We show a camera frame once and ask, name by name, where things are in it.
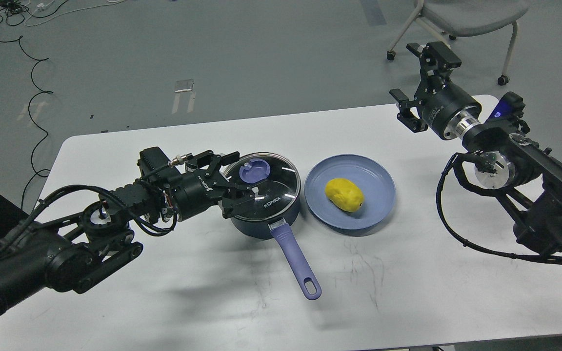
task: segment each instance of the pot lid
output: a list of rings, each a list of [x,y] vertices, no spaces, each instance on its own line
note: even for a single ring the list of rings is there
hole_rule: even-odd
[[[301,178],[296,167],[277,154],[245,155],[228,166],[223,175],[231,182],[253,186],[253,199],[241,204],[241,215],[236,216],[249,222],[282,215],[294,204],[301,191]]]

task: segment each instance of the pot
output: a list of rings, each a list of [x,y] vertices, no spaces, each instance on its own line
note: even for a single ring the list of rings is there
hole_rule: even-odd
[[[252,186],[254,192],[253,199],[241,205],[241,214],[231,218],[232,223],[250,237],[274,238],[305,297],[319,298],[321,287],[290,228],[301,209],[301,178],[294,164],[277,154],[254,153],[228,166],[223,175],[236,184]]]

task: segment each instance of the yellow potato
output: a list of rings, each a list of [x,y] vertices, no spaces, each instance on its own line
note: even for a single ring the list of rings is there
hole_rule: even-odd
[[[363,204],[363,193],[346,178],[331,179],[324,187],[326,198],[342,210],[353,213]]]

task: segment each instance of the purple lid knob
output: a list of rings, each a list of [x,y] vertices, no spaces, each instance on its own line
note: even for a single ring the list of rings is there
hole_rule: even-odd
[[[240,167],[240,179],[248,184],[255,184],[269,175],[270,165],[261,158],[252,158]]]

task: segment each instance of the chair leg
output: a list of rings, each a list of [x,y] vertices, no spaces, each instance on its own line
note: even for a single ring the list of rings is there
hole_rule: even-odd
[[[517,39],[517,30],[518,30],[518,23],[517,20],[511,23],[513,26],[513,34],[511,34],[511,42],[509,42],[509,49],[506,51],[506,59],[504,60],[504,66],[502,67],[502,76],[506,77],[508,81],[508,76],[506,75],[506,70],[509,67],[509,63],[511,62],[511,54],[513,53],[513,47],[515,46],[515,40]]]
[[[396,39],[394,39],[392,44],[390,44],[390,46],[388,47],[388,49],[387,49],[388,53],[393,52],[394,47],[396,46],[396,44],[398,44],[400,38],[402,38],[402,36],[404,35],[404,32],[406,32],[406,30],[409,29],[409,26],[411,26],[411,24],[413,23],[413,20],[415,20],[415,18],[417,18],[418,15],[420,14],[420,11],[422,10],[422,7],[424,7],[424,1],[423,0],[418,1],[418,5],[415,7],[415,9],[413,9],[413,12],[409,16],[409,18],[406,19],[406,22],[404,22],[404,25],[402,26],[402,29],[401,29],[399,35],[396,37]]]
[[[446,44],[446,46],[450,47],[450,44],[446,42],[446,39],[438,31],[436,31],[435,28],[433,28],[430,24],[426,23],[424,18],[416,18],[415,23],[419,24],[421,27],[426,29],[426,31],[430,33],[433,37],[435,37],[437,40],[443,42],[444,44]]]

